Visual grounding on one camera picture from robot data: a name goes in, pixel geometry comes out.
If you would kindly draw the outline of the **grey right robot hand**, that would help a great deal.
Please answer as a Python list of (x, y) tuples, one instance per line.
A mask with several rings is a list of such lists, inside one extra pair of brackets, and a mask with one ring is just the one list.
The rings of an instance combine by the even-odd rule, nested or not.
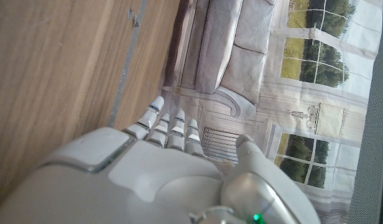
[(312, 203), (246, 134), (237, 164), (203, 153), (194, 119), (157, 97), (132, 125), (99, 128), (46, 157), (0, 223), (318, 223)]

